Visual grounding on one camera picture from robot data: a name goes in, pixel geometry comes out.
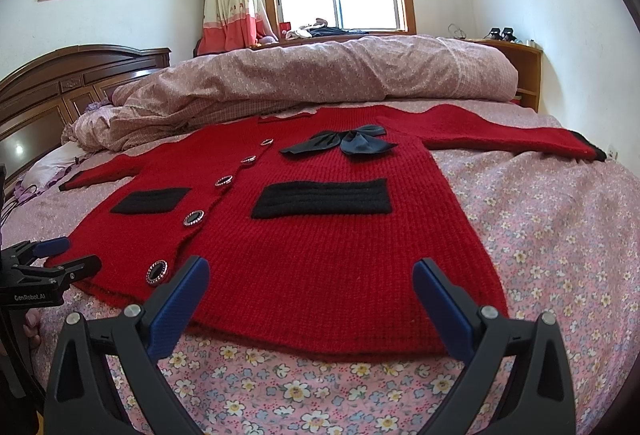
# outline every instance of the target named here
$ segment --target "red knit sweater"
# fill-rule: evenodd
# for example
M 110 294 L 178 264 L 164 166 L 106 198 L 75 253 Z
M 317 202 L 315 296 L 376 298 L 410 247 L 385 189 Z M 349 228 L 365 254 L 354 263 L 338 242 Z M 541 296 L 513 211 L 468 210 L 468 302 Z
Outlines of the red knit sweater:
M 340 147 L 295 157 L 280 152 L 322 130 L 367 124 L 385 127 L 378 139 L 398 146 L 356 157 Z M 261 145 L 265 139 L 273 143 Z M 595 157 L 593 147 L 566 130 L 498 126 L 451 105 L 421 114 L 370 106 L 321 108 L 315 115 L 289 119 L 249 118 L 209 126 L 138 157 L 120 155 L 66 183 L 72 189 L 134 176 L 78 225 L 70 235 L 71 249 L 47 265 L 98 255 L 101 271 L 78 287 L 123 306 L 151 294 L 145 275 L 153 262 L 166 260 L 170 277 L 190 255 L 199 255 L 210 263 L 211 280 L 194 314 L 196 325 L 341 358 L 441 352 L 412 290 L 415 261 L 433 258 L 476 303 L 492 304 L 505 314 L 507 309 L 491 259 L 425 144 Z M 254 161 L 242 163 L 254 155 Z M 215 185 L 228 175 L 233 176 L 230 183 Z M 378 196 L 350 187 L 341 193 L 341 203 L 362 214 L 252 218 L 268 186 L 294 180 L 375 180 Z M 111 211 L 132 192 L 166 188 L 181 188 L 170 211 Z M 321 198 L 335 204 L 333 191 L 314 186 L 302 196 L 280 194 L 274 207 L 265 209 L 284 204 L 287 213 L 309 203 L 320 209 L 326 205 Z M 385 211 L 384 204 L 375 212 L 367 209 L 380 192 L 386 193 L 390 209 Z M 140 198 L 131 201 L 135 208 Z M 205 213 L 202 221 L 185 226 L 185 217 L 198 209 Z

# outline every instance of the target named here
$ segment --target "screw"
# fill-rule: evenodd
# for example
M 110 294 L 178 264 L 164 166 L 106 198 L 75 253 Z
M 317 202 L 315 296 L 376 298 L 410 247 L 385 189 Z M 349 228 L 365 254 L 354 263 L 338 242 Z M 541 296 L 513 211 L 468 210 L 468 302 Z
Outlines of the screw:
M 542 313 L 542 322 L 546 325 L 555 325 L 556 317 L 549 311 Z
M 488 320 L 495 320 L 498 317 L 498 309 L 491 305 L 485 305 L 482 307 L 480 309 L 480 313 Z
M 140 308 L 140 305 L 136 305 L 135 303 L 133 303 L 132 305 L 127 305 L 124 309 L 124 315 L 127 318 L 135 318 L 138 314 L 140 314 L 140 312 L 142 311 L 142 309 Z
M 77 312 L 71 312 L 71 314 L 69 314 L 69 316 L 66 317 L 66 323 L 68 325 L 75 325 L 79 321 L 80 321 L 80 314 L 78 314 Z

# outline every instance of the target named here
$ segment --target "windowsill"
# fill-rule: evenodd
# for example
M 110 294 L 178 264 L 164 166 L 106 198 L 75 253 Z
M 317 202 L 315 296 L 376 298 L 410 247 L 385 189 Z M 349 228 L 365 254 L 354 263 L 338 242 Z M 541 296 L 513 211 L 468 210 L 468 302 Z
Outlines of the windowsill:
M 368 34 L 342 34 L 340 36 L 322 36 L 319 38 L 299 38 L 295 40 L 280 40 L 275 43 L 269 43 L 268 45 L 254 45 L 251 47 L 253 50 L 269 49 L 273 47 L 293 47 L 296 45 L 310 45 L 313 43 L 324 43 L 327 41 L 344 42 L 350 40 L 357 40 L 364 36 L 409 36 L 407 31 L 388 31 L 388 32 L 369 32 Z

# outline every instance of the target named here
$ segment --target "pillow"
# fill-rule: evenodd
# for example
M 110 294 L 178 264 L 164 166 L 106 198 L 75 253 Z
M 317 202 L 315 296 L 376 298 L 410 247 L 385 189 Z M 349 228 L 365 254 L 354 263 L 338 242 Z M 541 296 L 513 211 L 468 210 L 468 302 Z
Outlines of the pillow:
M 47 188 L 47 184 L 62 170 L 76 164 L 88 155 L 77 142 L 67 142 L 37 161 L 24 175 L 22 187 L 36 187 L 36 193 Z

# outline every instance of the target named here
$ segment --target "finger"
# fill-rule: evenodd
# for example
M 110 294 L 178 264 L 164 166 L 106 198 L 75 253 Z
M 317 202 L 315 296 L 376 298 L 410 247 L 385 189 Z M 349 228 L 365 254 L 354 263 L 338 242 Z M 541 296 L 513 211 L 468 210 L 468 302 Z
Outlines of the finger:
M 32 329 L 30 327 L 28 327 L 27 325 L 23 325 L 22 329 L 24 330 L 24 335 L 27 336 L 28 338 L 33 338 L 33 336 L 38 335 L 38 329 Z
M 32 349 L 38 348 L 41 342 L 42 342 L 42 338 L 40 338 L 38 334 L 33 336 L 33 338 L 29 339 L 29 344 L 31 345 Z
M 40 311 L 37 309 L 31 309 L 25 315 L 25 322 L 31 328 L 35 328 L 40 323 Z

